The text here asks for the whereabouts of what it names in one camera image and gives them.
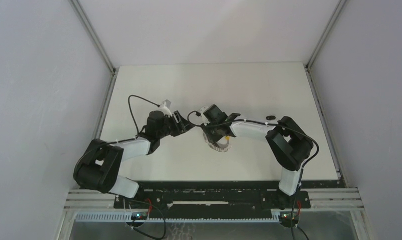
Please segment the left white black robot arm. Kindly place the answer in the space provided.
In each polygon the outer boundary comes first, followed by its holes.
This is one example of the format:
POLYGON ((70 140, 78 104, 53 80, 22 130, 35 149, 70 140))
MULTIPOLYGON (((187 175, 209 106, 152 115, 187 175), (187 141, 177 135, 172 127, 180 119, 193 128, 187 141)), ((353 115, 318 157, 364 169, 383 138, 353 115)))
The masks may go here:
POLYGON ((193 128, 178 111, 171 115, 152 111, 142 132, 134 138, 114 142, 93 139, 78 160, 73 178, 84 190, 125 197, 127 204, 138 209, 144 205, 146 196, 139 191, 137 182, 119 175, 121 163, 151 155, 160 147, 163 138, 177 137, 193 128))

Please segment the black capped silver key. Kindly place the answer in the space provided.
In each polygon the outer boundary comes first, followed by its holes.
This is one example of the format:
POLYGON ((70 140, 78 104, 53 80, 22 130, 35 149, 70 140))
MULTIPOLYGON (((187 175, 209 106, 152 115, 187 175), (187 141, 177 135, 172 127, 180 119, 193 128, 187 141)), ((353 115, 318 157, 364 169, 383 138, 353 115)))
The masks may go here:
POLYGON ((277 118, 277 117, 274 116, 274 115, 269 115, 269 116, 266 117, 266 120, 267 120, 267 121, 274 121, 274 120, 276 120, 276 118, 277 118))

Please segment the silver keyring with chain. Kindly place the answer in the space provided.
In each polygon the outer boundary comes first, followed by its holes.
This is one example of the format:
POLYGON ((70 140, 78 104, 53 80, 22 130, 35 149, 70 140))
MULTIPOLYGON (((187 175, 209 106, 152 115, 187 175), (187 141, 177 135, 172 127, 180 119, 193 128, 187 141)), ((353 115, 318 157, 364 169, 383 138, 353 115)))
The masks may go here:
POLYGON ((220 153, 226 153, 226 152, 228 152, 231 148, 232 148, 232 146, 230 145, 230 140, 226 140, 226 143, 219 143, 219 142, 217 142, 217 143, 210 143, 210 142, 207 142, 206 140, 205 140, 205 138, 204 138, 204 141, 207 143, 207 145, 212 149, 212 150, 215 150, 215 151, 217 151, 217 152, 220 152, 220 153))

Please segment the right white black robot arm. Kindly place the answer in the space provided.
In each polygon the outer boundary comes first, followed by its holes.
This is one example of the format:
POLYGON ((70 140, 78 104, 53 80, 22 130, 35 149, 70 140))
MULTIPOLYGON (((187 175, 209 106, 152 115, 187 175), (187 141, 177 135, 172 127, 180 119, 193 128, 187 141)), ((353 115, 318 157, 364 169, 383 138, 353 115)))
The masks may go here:
POLYGON ((296 192, 301 186, 304 168, 318 155, 320 147, 291 117, 260 122, 244 118, 239 113, 227 115, 217 105, 201 108, 196 116, 202 118, 200 127, 205 140, 219 151, 229 147, 228 142, 221 143, 227 137, 267 143, 282 167, 278 203, 284 208, 297 203, 296 192))

